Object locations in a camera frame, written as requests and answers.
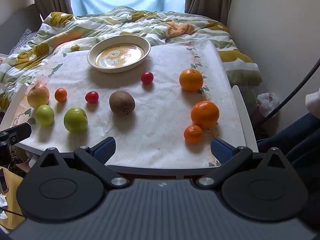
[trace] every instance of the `striped blanket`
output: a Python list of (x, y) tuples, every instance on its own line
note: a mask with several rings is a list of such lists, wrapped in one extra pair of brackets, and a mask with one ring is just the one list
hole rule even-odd
[(7, 109), (22, 84), (35, 81), (52, 55), (88, 50), (103, 39), (123, 34), (142, 36), (152, 46), (209, 39), (219, 52), (231, 85), (252, 87), (262, 81), (258, 66), (238, 50), (228, 28), (207, 17), (136, 11), (125, 6), (104, 14), (80, 17), (52, 12), (36, 38), (17, 49), (0, 65), (0, 109)]

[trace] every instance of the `small orange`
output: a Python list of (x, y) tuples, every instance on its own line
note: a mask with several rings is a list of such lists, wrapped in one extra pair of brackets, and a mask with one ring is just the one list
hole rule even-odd
[(196, 103), (191, 109), (191, 120), (202, 129), (209, 129), (214, 126), (219, 119), (219, 109), (211, 101), (201, 101)]
[(66, 101), (67, 95), (67, 91), (64, 88), (58, 88), (54, 93), (54, 97), (58, 102)]
[(179, 83), (186, 91), (197, 91), (202, 88), (203, 76), (196, 69), (188, 68), (181, 72)]
[(184, 139), (188, 143), (198, 143), (202, 139), (202, 129), (197, 125), (189, 125), (183, 133)]

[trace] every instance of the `green apple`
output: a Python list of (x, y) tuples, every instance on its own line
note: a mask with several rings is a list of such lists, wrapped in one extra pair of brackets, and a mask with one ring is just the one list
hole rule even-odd
[(46, 127), (52, 124), (54, 120), (54, 111), (50, 106), (41, 105), (36, 111), (36, 121), (39, 125)]
[(82, 108), (73, 107), (64, 115), (63, 123), (69, 132), (81, 132), (87, 128), (88, 118)]

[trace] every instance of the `onion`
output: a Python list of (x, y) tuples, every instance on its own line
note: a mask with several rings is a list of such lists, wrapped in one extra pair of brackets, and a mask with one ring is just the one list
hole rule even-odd
[(47, 86), (43, 83), (35, 84), (28, 93), (28, 103), (33, 108), (38, 108), (41, 105), (49, 103), (50, 92)]

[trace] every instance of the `black cable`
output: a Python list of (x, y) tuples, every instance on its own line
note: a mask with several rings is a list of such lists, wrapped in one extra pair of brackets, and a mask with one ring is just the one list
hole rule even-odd
[(276, 108), (274, 109), (270, 114), (267, 115), (266, 118), (263, 118), (260, 122), (258, 122), (253, 129), (258, 128), (261, 126), (265, 121), (273, 117), (286, 103), (291, 100), (291, 98), (294, 97), (296, 93), (307, 83), (307, 81), (312, 77), (312, 75), (316, 72), (316, 70), (320, 66), (320, 59), (318, 59), (317, 63), (313, 66), (313, 68), (310, 70), (308, 75), (305, 76), (305, 78), (300, 82), (300, 84), (291, 92), (291, 94)]
[(9, 213), (11, 213), (11, 214), (14, 214), (14, 215), (17, 215), (17, 216), (24, 217), (23, 215), (21, 215), (21, 214), (19, 214), (19, 213), (16, 213), (16, 212), (13, 212), (13, 211), (7, 210), (7, 209), (5, 209), (5, 208), (0, 207), (0, 209), (1, 209), (1, 210), (3, 210), (3, 211), (7, 211), (7, 212), (9, 212)]

